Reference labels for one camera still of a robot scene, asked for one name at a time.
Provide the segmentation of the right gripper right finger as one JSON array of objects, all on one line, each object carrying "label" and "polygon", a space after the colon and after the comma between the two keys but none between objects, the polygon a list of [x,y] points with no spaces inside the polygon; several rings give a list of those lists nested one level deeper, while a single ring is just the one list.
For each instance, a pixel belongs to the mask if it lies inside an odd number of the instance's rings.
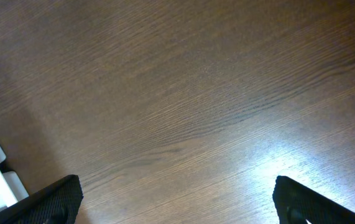
[{"label": "right gripper right finger", "polygon": [[272,198],[280,224],[355,224],[354,212],[287,176],[277,176]]}]

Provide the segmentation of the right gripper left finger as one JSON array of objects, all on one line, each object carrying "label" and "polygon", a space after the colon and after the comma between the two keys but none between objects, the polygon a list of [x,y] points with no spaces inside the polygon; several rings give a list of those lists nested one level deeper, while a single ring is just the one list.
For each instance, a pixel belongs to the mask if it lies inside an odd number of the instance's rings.
[{"label": "right gripper left finger", "polygon": [[75,224],[83,200],[77,175],[67,175],[0,211],[0,224]]}]

